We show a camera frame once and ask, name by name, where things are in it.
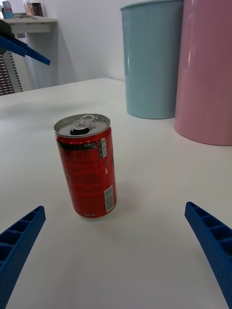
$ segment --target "can opening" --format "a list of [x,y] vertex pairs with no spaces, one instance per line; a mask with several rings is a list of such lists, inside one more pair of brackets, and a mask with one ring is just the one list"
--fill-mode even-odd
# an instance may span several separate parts
[[71,131],[70,131],[70,135],[85,135],[87,133],[89,133],[90,131],[90,128],[86,127],[82,130],[77,130],[75,128],[73,128]]

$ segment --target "can lid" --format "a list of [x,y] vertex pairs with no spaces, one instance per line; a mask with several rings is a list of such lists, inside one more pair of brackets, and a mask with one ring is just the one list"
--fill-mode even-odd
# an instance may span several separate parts
[[54,125],[57,135],[68,138],[82,138],[104,132],[110,126],[110,119],[99,114],[80,114],[66,117]]
[[120,10],[124,10],[126,8],[129,8],[129,7],[132,7],[132,6],[135,6],[135,5],[143,5],[143,4],[149,4],[149,3],[156,3],[156,2],[168,2],[168,1],[178,1],[178,2],[183,2],[184,0],[151,0],[151,1],[145,1],[145,2],[137,2],[137,3],[132,3],[132,4],[129,4],[129,5],[126,5],[122,8],[120,8]]

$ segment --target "trash bin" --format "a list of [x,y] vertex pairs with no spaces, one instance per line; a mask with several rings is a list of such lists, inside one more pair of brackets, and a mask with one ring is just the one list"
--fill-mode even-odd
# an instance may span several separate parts
[[232,145],[232,1],[185,0],[175,129]]
[[121,11],[127,111],[174,117],[183,1],[140,2]]

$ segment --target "white shelf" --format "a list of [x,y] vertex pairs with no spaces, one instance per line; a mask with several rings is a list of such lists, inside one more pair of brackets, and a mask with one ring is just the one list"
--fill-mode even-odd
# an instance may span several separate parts
[[11,25],[12,32],[17,33],[36,33],[50,32],[52,25],[57,21],[47,17],[33,17],[20,19],[3,19],[4,22]]

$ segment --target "red can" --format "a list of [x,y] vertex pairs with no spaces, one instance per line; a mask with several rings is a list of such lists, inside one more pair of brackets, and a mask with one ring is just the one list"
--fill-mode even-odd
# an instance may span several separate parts
[[86,218],[106,215],[117,201],[110,119],[75,115],[54,130],[74,210]]

